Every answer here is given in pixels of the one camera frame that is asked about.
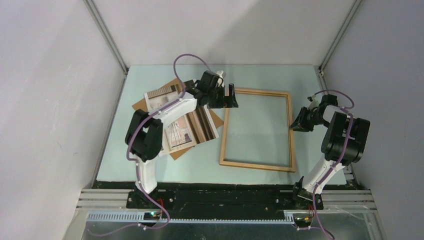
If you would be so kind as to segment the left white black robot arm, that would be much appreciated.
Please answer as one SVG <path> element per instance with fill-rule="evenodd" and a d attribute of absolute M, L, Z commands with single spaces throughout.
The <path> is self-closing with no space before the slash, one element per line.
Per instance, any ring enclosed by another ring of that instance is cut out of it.
<path fill-rule="evenodd" d="M 153 208 L 158 202 L 158 194 L 154 192 L 158 185 L 156 160 L 163 146 L 164 129 L 200 107 L 226 109 L 239 106 L 235 85 L 224 83 L 222 71 L 206 70 L 199 80 L 192 83 L 180 81 L 179 85 L 178 95 L 159 108 L 136 110 L 124 139 L 126 158 L 135 164 L 135 186 L 141 191 L 138 201 L 145 208 Z"/>

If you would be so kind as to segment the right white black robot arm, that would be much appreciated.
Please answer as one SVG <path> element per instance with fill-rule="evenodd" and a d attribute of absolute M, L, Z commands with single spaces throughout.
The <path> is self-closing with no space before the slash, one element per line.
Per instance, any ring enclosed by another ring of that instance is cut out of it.
<path fill-rule="evenodd" d="M 297 209 L 318 202 L 324 186 L 337 173 L 351 163 L 358 162 L 365 150 L 371 123 L 355 118 L 347 107 L 338 105 L 338 98 L 325 94 L 321 101 L 309 96 L 310 105 L 302 107 L 289 126 L 295 132 L 312 132 L 315 126 L 327 128 L 321 144 L 322 157 L 314 168 L 293 186 L 291 204 Z"/>

